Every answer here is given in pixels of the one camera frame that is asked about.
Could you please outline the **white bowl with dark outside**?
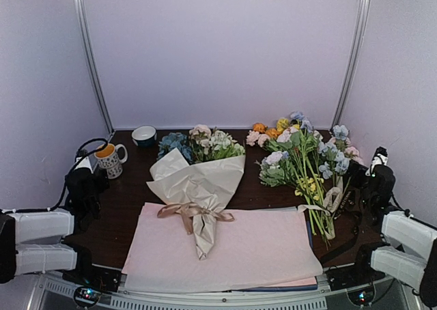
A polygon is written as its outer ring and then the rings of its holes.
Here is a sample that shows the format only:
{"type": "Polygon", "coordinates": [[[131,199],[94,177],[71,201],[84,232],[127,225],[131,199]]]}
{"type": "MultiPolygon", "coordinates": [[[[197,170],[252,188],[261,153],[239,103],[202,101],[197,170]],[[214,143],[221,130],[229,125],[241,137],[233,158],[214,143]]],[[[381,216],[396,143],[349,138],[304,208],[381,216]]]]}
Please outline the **white bowl with dark outside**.
{"type": "Polygon", "coordinates": [[[140,126],[132,131],[131,137],[137,147],[152,147],[156,143],[157,131],[153,126],[140,126]]]}

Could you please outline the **beige ribbon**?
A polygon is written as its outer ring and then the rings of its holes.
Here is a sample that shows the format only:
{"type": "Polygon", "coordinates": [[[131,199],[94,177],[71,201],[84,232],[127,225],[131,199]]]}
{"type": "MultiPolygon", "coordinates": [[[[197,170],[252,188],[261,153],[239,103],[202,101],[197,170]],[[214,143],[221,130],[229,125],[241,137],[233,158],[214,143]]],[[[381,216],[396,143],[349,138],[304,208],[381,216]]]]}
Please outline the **beige ribbon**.
{"type": "Polygon", "coordinates": [[[172,203],[163,206],[157,213],[157,217],[160,219],[167,218],[173,214],[179,214],[181,216],[184,228],[188,235],[194,233],[193,229],[193,217],[196,215],[211,215],[217,221],[232,222],[235,218],[230,213],[215,212],[207,208],[202,208],[199,204],[194,202],[188,203],[172,203]]]}

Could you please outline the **grey-white wrapping paper sheet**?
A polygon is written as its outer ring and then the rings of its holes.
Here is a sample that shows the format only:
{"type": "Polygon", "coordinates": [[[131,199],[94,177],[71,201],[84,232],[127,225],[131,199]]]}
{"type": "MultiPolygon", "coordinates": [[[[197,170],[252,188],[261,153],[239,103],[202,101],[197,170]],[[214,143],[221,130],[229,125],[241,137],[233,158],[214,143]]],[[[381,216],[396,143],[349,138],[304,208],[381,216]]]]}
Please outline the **grey-white wrapping paper sheet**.
{"type": "MultiPolygon", "coordinates": [[[[194,202],[202,208],[224,212],[244,174],[246,156],[235,156],[190,165],[179,150],[170,151],[150,168],[147,185],[166,205],[194,202]]],[[[216,223],[211,215],[193,217],[197,257],[205,259],[216,239],[216,223]]]]}

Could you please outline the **pink flower long stem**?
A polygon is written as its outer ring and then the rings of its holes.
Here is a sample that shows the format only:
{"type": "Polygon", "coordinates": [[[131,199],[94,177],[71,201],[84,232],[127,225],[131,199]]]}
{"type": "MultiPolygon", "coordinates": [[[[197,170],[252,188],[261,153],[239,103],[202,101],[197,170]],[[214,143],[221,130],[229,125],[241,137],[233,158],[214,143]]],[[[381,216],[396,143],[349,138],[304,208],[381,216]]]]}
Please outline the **pink flower long stem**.
{"type": "Polygon", "coordinates": [[[198,124],[189,131],[189,139],[193,145],[192,148],[197,147],[204,154],[207,154],[209,151],[211,136],[211,129],[204,124],[198,124]]]}

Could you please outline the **white hydrangea green leaf bunch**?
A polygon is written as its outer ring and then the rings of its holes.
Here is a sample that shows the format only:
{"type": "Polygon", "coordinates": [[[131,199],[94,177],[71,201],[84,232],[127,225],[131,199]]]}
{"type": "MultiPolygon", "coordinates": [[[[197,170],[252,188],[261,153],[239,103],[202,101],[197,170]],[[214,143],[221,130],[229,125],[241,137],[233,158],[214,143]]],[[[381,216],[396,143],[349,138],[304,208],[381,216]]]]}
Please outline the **white hydrangea green leaf bunch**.
{"type": "Polygon", "coordinates": [[[205,161],[221,160],[235,156],[244,156],[245,148],[233,137],[222,130],[214,130],[206,144],[205,161]]]}

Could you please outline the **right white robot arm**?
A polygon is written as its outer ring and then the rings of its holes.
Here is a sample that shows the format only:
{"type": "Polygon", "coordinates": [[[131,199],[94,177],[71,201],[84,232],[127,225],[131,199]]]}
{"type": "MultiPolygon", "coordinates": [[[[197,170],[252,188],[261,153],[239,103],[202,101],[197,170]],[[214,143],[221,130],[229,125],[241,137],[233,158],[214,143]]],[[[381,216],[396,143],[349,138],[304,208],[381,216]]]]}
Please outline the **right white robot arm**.
{"type": "Polygon", "coordinates": [[[395,175],[389,166],[376,164],[366,169],[352,162],[347,176],[360,190],[382,239],[360,246],[350,278],[362,284],[381,272],[410,287],[424,306],[435,309],[436,227],[400,206],[393,192],[395,175]]]}

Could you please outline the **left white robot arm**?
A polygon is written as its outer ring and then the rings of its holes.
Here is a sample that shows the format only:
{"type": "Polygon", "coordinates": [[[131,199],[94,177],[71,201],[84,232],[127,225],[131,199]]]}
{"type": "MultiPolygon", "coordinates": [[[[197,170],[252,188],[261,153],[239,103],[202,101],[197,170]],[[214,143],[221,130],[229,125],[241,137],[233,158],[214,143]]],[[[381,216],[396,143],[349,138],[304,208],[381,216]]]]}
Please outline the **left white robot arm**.
{"type": "Polygon", "coordinates": [[[90,252],[63,239],[85,233],[100,218],[100,194],[108,188],[105,171],[79,168],[66,176],[64,205],[2,211],[1,282],[22,274],[66,270],[83,285],[94,284],[98,270],[91,265],[90,252]]]}

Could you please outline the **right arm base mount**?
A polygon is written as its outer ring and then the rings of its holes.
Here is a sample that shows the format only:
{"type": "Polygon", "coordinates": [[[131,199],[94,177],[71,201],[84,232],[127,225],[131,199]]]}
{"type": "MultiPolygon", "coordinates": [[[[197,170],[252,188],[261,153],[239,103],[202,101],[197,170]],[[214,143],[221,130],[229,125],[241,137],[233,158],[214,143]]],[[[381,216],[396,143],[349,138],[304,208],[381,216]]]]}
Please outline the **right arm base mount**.
{"type": "Polygon", "coordinates": [[[375,282],[385,278],[383,272],[357,269],[355,265],[330,267],[326,278],[332,292],[345,292],[349,301],[358,307],[370,306],[376,299],[375,282]]]}

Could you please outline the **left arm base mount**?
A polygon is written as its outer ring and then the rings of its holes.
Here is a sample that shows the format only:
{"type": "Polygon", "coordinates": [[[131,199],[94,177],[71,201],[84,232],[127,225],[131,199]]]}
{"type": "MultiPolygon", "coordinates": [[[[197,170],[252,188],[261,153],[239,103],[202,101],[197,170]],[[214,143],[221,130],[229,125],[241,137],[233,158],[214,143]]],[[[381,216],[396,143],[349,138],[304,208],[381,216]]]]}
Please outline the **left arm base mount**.
{"type": "Polygon", "coordinates": [[[62,270],[62,279],[76,285],[72,299],[80,309],[89,309],[118,291],[121,270],[92,265],[90,271],[62,270]]]}

